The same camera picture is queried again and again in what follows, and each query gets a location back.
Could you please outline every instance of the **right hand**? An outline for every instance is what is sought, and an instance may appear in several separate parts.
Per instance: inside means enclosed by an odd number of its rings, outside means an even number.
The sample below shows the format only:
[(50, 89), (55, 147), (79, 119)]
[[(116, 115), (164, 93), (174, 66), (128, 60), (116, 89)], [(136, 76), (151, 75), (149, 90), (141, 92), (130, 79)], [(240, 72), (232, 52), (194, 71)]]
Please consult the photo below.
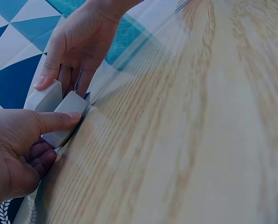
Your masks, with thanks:
[(78, 82), (76, 93), (84, 97), (112, 44), (120, 18), (103, 13), (90, 1), (84, 3), (52, 36), (35, 88), (46, 89), (57, 79), (62, 83), (65, 96), (76, 90)]

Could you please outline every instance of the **patterned fabric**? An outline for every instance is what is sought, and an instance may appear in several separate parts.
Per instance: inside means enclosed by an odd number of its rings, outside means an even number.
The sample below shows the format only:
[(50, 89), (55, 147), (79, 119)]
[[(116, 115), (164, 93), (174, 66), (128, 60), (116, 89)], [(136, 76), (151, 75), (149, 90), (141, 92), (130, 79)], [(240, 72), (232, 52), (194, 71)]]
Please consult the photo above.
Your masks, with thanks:
[[(32, 93), (47, 55), (53, 31), (85, 0), (0, 0), (0, 109), (23, 108)], [(151, 38), (161, 43), (157, 32), (174, 19), (177, 10), (189, 0), (145, 0), (122, 19), (114, 42), (92, 80), (95, 98), (108, 74), (123, 69), (143, 44)], [(17, 223), (34, 223), (36, 192), (27, 197), (6, 200), (0, 206), (0, 223), (12, 224), (24, 200), (29, 211)]]

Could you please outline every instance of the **finger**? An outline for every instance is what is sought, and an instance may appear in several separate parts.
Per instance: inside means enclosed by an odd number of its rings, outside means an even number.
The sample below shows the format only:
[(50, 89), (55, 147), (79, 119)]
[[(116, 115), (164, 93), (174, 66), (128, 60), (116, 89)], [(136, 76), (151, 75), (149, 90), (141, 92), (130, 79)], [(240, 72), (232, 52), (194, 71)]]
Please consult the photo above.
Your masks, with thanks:
[(42, 142), (38, 144), (34, 144), (23, 156), (27, 162), (34, 160), (35, 158), (41, 156), (49, 149), (53, 149), (53, 146), (51, 146), (47, 142)]
[(41, 137), (39, 137), (38, 140), (36, 140), (35, 144), (41, 143), (41, 142), (44, 142), (44, 141), (45, 141), (44, 139), (42, 139)]
[(58, 78), (60, 61), (65, 52), (65, 35), (59, 33), (52, 37), (46, 61), (40, 74), (39, 80), (35, 85), (37, 90), (44, 90), (50, 86), (54, 79)]
[(72, 70), (72, 75), (70, 77), (70, 82), (69, 82), (69, 87), (68, 89), (66, 90), (66, 93), (65, 95), (67, 95), (69, 92), (71, 91), (75, 91), (76, 89), (76, 84), (78, 82), (78, 79), (80, 77), (80, 73), (81, 73), (81, 70), (80, 69), (73, 69)]
[(81, 76), (78, 81), (78, 88), (76, 90), (76, 94), (78, 94), (81, 97), (85, 96), (95, 72), (96, 71), (93, 70), (82, 70)]
[(67, 67), (65, 65), (61, 65), (58, 81), (62, 83), (63, 96), (65, 95), (66, 90), (69, 87), (71, 74), (72, 68)]
[(22, 163), (22, 175), (10, 197), (22, 197), (34, 192), (56, 159), (56, 152), (48, 150), (30, 163)]
[(29, 162), (29, 164), (38, 172), (40, 179), (42, 179), (52, 166), (55, 159), (56, 152), (53, 149), (50, 149), (40, 157)]
[(34, 113), (38, 135), (54, 131), (64, 131), (73, 128), (81, 118), (80, 112), (44, 112)]

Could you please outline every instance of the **white leaf pattern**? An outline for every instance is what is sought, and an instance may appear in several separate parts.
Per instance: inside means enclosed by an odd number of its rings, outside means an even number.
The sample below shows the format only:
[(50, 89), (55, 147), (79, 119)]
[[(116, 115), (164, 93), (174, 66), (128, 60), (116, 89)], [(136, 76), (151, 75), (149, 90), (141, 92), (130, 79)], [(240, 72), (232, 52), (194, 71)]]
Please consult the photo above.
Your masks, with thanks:
[(8, 199), (1, 203), (0, 205), (0, 220), (1, 224), (11, 224), (10, 220), (8, 219), (7, 210), (12, 200)]

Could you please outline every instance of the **left hand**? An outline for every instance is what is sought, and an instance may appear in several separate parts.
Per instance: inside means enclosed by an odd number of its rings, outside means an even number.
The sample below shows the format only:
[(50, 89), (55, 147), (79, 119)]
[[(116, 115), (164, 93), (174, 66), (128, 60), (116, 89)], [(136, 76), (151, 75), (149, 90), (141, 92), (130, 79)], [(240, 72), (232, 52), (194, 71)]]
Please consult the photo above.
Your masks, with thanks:
[(32, 193), (56, 158), (40, 135), (68, 130), (80, 113), (0, 110), (0, 200)]

